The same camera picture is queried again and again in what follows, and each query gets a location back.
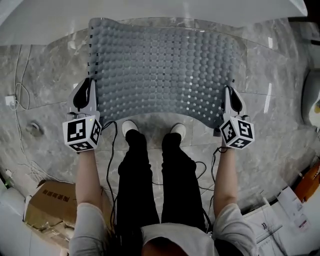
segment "white device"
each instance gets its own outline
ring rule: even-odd
[[[96,149],[102,126],[97,111],[95,81],[86,78],[80,82],[67,104],[72,120],[62,123],[64,143],[77,153]]]
[[[248,122],[247,108],[240,94],[231,87],[224,89],[223,120],[219,127],[225,146],[244,149],[255,141],[254,125]]]
[[[102,126],[95,115],[64,122],[64,143],[75,152],[96,149]]]

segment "orange object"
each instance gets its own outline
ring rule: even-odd
[[[314,194],[320,184],[319,175],[320,162],[315,164],[302,178],[294,193],[304,203]]]

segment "cardboard box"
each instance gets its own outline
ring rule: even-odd
[[[101,196],[103,217],[110,229],[112,205],[103,189]],[[45,241],[68,249],[77,219],[76,185],[45,181],[26,204],[24,223]]]

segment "hair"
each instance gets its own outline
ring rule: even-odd
[[[108,231],[104,243],[104,256],[141,256],[144,236],[141,228]]]

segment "forearm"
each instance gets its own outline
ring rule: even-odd
[[[102,208],[101,187],[94,150],[81,152],[79,154],[75,195],[78,205],[81,203],[89,203],[99,209]]]
[[[233,148],[221,153],[218,170],[215,178],[213,209],[218,217],[222,209],[237,202],[238,179],[236,172],[236,156]]]

